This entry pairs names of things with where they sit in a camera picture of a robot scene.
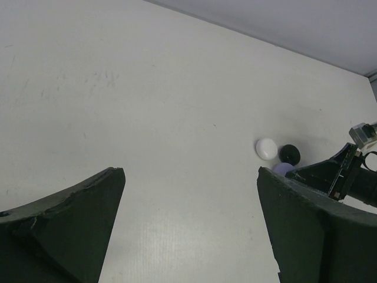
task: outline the black ball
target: black ball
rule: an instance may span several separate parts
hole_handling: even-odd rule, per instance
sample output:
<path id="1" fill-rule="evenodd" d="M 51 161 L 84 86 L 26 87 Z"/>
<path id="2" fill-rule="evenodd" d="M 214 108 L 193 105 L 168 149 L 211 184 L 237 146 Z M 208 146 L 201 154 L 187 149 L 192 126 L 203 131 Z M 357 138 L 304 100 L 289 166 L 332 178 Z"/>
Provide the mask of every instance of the black ball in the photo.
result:
<path id="1" fill-rule="evenodd" d="M 299 164 L 301 154 L 297 147 L 287 144 L 280 149 L 279 159 L 281 162 L 289 163 L 295 166 Z"/>

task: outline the gray wall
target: gray wall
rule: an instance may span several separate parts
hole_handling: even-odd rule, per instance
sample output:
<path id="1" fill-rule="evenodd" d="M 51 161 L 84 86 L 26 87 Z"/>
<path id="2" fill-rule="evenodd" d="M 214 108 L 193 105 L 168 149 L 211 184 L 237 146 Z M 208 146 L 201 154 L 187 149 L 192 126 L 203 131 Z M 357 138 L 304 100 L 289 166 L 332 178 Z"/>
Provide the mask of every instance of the gray wall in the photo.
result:
<path id="1" fill-rule="evenodd" d="M 372 86 L 373 92 L 375 93 L 375 97 L 376 97 L 376 100 L 377 100 L 377 80 L 372 82 L 371 86 Z"/>
<path id="2" fill-rule="evenodd" d="M 365 75 L 377 69 L 377 0 L 151 0 Z"/>

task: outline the white ball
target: white ball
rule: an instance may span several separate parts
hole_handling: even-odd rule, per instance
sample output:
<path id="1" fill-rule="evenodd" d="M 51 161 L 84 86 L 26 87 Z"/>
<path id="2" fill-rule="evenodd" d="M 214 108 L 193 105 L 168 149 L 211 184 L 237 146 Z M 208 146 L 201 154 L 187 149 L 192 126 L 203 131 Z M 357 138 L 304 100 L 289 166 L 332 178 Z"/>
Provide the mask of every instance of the white ball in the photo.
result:
<path id="1" fill-rule="evenodd" d="M 263 160 L 272 160 L 277 156 L 277 146 L 272 139 L 260 139 L 257 142 L 256 150 Z"/>

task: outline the ball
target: ball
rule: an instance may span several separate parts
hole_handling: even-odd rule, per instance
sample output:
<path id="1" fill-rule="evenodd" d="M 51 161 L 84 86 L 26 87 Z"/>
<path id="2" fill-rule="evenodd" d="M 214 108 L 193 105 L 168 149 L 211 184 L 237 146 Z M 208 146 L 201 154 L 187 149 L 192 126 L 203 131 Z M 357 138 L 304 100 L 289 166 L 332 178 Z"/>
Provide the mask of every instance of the ball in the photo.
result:
<path id="1" fill-rule="evenodd" d="M 283 163 L 289 163 L 295 166 L 299 164 L 301 154 L 297 147 L 287 144 L 280 149 L 279 159 Z"/>
<path id="2" fill-rule="evenodd" d="M 256 151 L 263 160 L 272 160 L 277 156 L 277 146 L 272 139 L 260 139 L 256 145 Z"/>
<path id="3" fill-rule="evenodd" d="M 280 163 L 273 168 L 273 171 L 279 175 L 285 176 L 289 171 L 295 170 L 295 167 L 289 163 Z"/>

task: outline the purple ball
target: purple ball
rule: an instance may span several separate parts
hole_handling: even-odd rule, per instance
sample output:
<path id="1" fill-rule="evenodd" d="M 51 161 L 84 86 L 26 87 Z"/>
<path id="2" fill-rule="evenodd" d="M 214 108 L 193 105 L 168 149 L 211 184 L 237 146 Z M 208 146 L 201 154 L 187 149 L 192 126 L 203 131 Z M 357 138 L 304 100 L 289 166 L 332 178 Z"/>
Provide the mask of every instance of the purple ball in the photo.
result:
<path id="1" fill-rule="evenodd" d="M 295 170 L 295 167 L 289 163 L 280 163 L 273 168 L 273 171 L 279 175 L 285 176 L 289 171 Z"/>

